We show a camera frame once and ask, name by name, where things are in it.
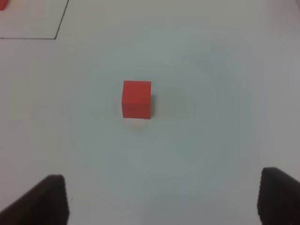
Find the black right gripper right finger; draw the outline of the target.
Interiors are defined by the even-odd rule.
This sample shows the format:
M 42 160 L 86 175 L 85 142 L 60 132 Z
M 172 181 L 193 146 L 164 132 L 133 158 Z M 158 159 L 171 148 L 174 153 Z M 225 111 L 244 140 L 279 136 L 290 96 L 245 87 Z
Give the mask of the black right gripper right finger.
M 263 168 L 257 211 L 263 225 L 298 225 L 300 182 L 276 167 Z

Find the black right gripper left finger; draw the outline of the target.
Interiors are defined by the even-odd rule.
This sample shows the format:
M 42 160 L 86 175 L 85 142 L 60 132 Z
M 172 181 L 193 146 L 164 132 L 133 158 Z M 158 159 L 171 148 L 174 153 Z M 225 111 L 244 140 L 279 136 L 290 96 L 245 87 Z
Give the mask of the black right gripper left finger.
M 2 225 L 66 225 L 69 206 L 65 179 L 49 175 L 0 212 Z

